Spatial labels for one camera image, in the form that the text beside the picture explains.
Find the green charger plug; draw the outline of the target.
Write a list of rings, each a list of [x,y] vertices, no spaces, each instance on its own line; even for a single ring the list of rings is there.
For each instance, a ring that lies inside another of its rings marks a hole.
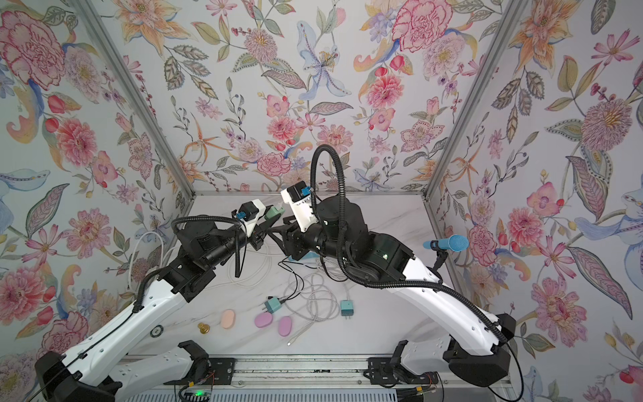
[[[272,205],[267,209],[266,214],[264,215],[264,218],[266,220],[271,220],[271,219],[279,219],[285,212],[285,209],[283,207],[276,207]]]

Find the teal charger with black cable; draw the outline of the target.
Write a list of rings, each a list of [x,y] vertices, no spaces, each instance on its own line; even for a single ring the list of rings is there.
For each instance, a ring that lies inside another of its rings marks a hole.
[[[274,314],[276,311],[280,310],[281,306],[282,301],[279,297],[271,296],[264,302],[264,309],[270,314]]]

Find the teal power strip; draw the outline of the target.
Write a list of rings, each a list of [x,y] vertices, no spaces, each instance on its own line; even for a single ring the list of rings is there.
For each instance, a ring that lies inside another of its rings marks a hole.
[[[287,259],[288,261],[308,263],[308,261],[316,261],[318,258],[319,258],[319,255],[317,253],[308,251],[308,253],[304,254],[304,256],[302,256],[301,258],[289,256]]]

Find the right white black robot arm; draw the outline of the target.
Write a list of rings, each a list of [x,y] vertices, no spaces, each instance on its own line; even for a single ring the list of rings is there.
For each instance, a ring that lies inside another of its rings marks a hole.
[[[368,229],[358,205],[347,198],[343,163],[334,147],[321,145],[311,159],[310,181],[282,193],[293,218],[273,229],[284,254],[299,261],[310,252],[334,259],[357,285],[386,290],[414,304],[443,333],[423,342],[402,340],[388,369],[403,380],[450,370],[470,385],[487,388],[509,375],[515,355],[509,348],[516,322],[487,313],[444,283],[438,273],[450,250],[446,241],[430,241],[438,258],[427,266],[390,234]]]

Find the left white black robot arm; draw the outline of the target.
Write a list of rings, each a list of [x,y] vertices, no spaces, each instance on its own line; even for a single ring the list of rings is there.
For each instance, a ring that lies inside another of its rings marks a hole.
[[[147,273],[132,305],[90,338],[37,360],[40,395],[47,401],[123,401],[168,382],[198,384],[209,378],[214,373],[209,354],[193,340],[135,363],[121,361],[145,336],[159,335],[162,321],[193,301],[215,278],[217,266],[234,260],[239,271],[242,250],[261,248],[281,215],[275,207],[243,208],[230,217],[176,219],[177,257]]]

